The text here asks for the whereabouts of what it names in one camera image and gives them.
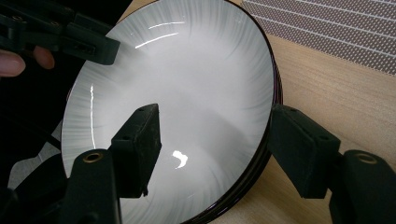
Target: wooden table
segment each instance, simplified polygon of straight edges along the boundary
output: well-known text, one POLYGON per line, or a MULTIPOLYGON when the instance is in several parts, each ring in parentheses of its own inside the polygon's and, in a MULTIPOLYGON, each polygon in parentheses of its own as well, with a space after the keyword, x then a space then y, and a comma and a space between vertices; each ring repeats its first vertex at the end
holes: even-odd
MULTIPOLYGON (((152 2, 134 0, 124 16, 152 2)), ((240 5, 242 0, 233 0, 240 5)), ((342 140, 396 167, 396 77, 268 35, 284 104, 300 109, 342 140)), ((274 159, 249 193, 212 223, 332 223, 325 200, 300 198, 274 159)))

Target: black clamp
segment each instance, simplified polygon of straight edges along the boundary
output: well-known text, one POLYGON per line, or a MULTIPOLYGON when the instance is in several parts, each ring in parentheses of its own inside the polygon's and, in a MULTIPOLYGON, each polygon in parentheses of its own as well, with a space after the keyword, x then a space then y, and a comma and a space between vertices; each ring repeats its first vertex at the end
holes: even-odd
POLYGON ((53 1, 0 0, 1 49, 22 52, 37 45, 95 63, 113 64, 120 42, 106 37, 111 28, 53 1))

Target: finger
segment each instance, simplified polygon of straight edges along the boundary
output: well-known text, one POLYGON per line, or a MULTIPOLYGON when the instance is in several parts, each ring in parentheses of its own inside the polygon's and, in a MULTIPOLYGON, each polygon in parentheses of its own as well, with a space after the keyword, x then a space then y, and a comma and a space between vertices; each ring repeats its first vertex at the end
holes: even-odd
POLYGON ((48 49, 35 46, 33 50, 33 56, 40 66, 45 69, 52 69, 55 66, 55 60, 53 59, 52 53, 48 49))
POLYGON ((0 77, 15 77, 26 67, 20 55, 0 49, 0 77))

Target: plate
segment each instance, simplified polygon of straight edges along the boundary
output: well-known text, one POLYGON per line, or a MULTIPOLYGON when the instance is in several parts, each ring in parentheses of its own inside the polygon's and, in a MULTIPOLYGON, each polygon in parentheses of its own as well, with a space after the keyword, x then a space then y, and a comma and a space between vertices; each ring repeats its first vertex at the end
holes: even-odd
POLYGON ((156 103, 162 151, 148 196, 120 199, 123 222, 202 221, 226 210, 237 200, 225 196, 251 185, 241 179, 266 163, 257 155, 266 150, 276 70, 260 26, 228 1, 161 0, 107 36, 121 42, 116 61, 86 62, 67 103, 67 175, 76 156, 108 148, 137 108, 156 103))

